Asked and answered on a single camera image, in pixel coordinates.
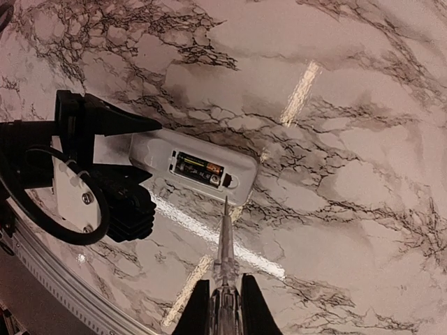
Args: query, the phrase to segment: pointed metal probe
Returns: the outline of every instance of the pointed metal probe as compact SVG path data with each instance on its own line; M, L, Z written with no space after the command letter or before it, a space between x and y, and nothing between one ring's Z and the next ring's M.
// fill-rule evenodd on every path
M226 197L219 238L219 251L217 259L214 261L214 280L216 285L235 285L237 268L233 247L233 224L228 210L228 197Z

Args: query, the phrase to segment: battery compartment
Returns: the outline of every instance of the battery compartment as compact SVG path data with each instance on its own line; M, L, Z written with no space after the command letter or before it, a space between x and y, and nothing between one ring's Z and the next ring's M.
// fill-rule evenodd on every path
M212 188L230 188L233 177L225 173L225 168L184 152L173 151L169 170L187 179L197 181Z

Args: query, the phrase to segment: marble surface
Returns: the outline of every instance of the marble surface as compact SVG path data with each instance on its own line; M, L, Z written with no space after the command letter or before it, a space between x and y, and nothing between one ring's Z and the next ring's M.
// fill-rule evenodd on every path
M235 235L284 334L447 332L445 1L18 0L15 12L3 121L51 119L55 91L71 89L261 162ZM100 140L98 159L125 161L128 144ZM214 252L196 228L215 232L221 204L147 187L161 204L147 240L83 248L34 230L169 334ZM49 190L33 194L54 210Z

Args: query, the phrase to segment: black plastic mount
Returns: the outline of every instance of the black plastic mount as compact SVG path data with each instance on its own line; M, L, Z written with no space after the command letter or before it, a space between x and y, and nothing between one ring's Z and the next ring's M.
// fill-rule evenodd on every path
M256 279L242 276L242 324L244 335L282 335L265 302ZM173 335L210 335L210 281L198 281L186 304Z
M139 185L151 174L132 165L94 164L96 135L123 135L161 129L153 119L125 112L91 94L56 92L54 121L0 124L0 145L24 189L51 187L52 157L27 152L31 146L50 146L59 136L62 151L98 184L110 209L108 236L117 242L144 239L152 232L155 204Z

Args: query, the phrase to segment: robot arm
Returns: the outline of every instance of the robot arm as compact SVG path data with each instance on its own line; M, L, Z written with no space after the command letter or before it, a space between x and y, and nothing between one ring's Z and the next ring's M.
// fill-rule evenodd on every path
M44 231L70 244L93 244L106 234L117 242L144 239L152 232L155 204L139 183L151 174L131 165L93 163L94 140L96 135L160 128L161 124L153 119L125 112L93 95L58 91L54 121L16 120L0 124L0 201L11 196ZM60 151L53 147L55 142ZM64 206L64 196L73 195L78 189L87 190L79 199L69 198L65 208L80 202L97 209L96 229L82 232L81 228L81 232L76 232L64 228L25 192L51 186L61 200L59 209ZM14 233L13 222L9 228L3 226L8 234Z

